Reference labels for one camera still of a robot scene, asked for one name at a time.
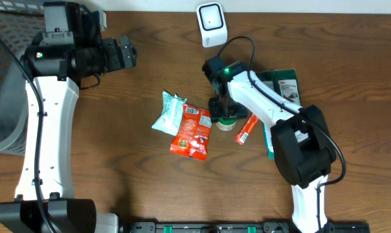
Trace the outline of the green lid spice jar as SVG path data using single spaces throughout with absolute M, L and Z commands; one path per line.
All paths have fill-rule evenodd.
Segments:
M 216 122 L 216 126 L 222 131 L 230 131 L 236 125 L 237 120 L 225 120 L 224 118 L 219 118 Z

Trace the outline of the red sachet stick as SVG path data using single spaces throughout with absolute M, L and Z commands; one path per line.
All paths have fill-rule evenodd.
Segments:
M 248 136 L 251 134 L 251 131 L 254 129 L 258 120 L 259 118 L 255 114 L 252 114 L 251 117 L 248 119 L 248 121 L 245 123 L 245 125 L 242 127 L 241 131 L 236 135 L 234 140 L 238 144 L 244 145 L 245 141 L 247 140 Z

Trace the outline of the orange snack packet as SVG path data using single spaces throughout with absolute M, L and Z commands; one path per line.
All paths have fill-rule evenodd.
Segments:
M 181 125 L 170 152 L 205 161 L 211 128 L 209 110 L 184 104 Z

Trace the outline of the mint green wipes pack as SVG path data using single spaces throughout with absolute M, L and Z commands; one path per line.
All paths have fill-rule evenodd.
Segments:
M 163 91 L 162 113 L 151 128 L 176 136 L 178 134 L 183 117 L 183 105 L 186 102 L 186 98 L 182 99 L 176 94 L 171 95 L 167 91 Z

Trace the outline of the green product pouch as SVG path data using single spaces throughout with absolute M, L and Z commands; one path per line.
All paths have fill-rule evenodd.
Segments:
M 256 75 L 280 96 L 297 105 L 301 104 L 295 69 L 262 71 L 257 72 Z

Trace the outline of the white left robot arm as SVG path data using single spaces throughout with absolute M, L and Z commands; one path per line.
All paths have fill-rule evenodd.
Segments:
M 136 60 L 127 36 L 47 32 L 26 49 L 21 59 L 28 100 L 25 160 L 15 199 L 0 203 L 4 227 L 12 232 L 122 231 L 116 214 L 74 196 L 72 124 L 82 79 L 132 68 Z

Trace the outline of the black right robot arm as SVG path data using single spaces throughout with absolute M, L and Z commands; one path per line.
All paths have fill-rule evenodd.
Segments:
M 324 188 L 339 153 L 322 111 L 282 97 L 240 61 L 227 65 L 214 56 L 202 71 L 217 95 L 208 103 L 211 120 L 238 120 L 251 112 L 269 127 L 276 167 L 292 187 L 295 229 L 322 232 L 328 223 Z

